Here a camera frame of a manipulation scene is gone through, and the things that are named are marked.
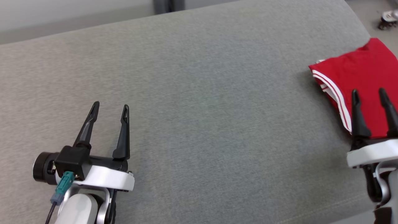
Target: wall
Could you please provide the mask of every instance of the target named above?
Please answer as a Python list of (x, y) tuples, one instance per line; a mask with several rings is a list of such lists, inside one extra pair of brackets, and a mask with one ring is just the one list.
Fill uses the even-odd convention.
[(151, 15), (152, 0), (0, 0), (0, 44)]
[(185, 8), (193, 9), (193, 8), (211, 6), (215, 4), (234, 2), (234, 1), (237, 0), (185, 0)]

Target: black cable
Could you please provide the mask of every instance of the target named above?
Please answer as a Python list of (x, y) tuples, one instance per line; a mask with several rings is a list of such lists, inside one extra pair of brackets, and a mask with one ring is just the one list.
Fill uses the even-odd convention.
[(45, 224), (49, 224), (50, 223), (50, 219), (51, 219), (51, 216), (53, 215), (53, 211), (54, 211), (54, 208), (55, 208), (56, 205), (57, 205), (57, 203), (54, 202), (53, 205), (51, 206), (50, 212), (49, 212), (49, 215), (47, 216), (47, 220), (46, 220)]

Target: robotic arm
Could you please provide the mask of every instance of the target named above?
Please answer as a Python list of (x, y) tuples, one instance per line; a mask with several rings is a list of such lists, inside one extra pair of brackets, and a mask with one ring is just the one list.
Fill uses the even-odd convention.
[[(116, 195), (118, 191), (132, 191), (134, 177), (127, 171), (130, 158), (129, 106), (125, 105), (121, 116), (121, 129), (113, 158), (90, 156), (90, 138), (97, 120), (99, 102), (95, 102), (73, 146), (64, 146), (58, 153), (42, 152), (33, 165), (33, 178), (50, 185), (62, 184), (63, 176), (72, 173), (72, 182), (59, 200), (51, 199), (52, 211), (59, 205), (56, 224), (114, 224)], [(80, 189), (103, 191), (105, 198), (95, 194), (79, 194)]]
[[(398, 224), (398, 113), (384, 89), (379, 95), (387, 117), (387, 137), (370, 139), (358, 92), (352, 92), (353, 143), (347, 162), (365, 173), (368, 195), (377, 204), (375, 224)], [(393, 171), (382, 171), (384, 168)]]

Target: red shirt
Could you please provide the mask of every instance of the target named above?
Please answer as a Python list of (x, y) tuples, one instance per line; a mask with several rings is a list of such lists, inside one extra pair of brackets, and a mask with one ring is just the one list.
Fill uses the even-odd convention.
[(357, 89), (371, 138), (387, 135), (388, 126), (378, 94), (384, 88), (398, 109), (398, 60), (377, 38), (356, 51), (309, 66), (313, 77), (338, 109), (351, 133), (351, 93)]

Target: gray fabric surface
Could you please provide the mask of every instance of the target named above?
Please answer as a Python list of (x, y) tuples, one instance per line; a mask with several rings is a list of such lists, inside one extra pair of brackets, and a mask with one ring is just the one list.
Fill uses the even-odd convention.
[(117, 223), (327, 223), (372, 208), (307, 65), (369, 39), (343, 0), (249, 0), (0, 46), (0, 215), (43, 223), (42, 151), (101, 102), (92, 155), (130, 106), (133, 192)]

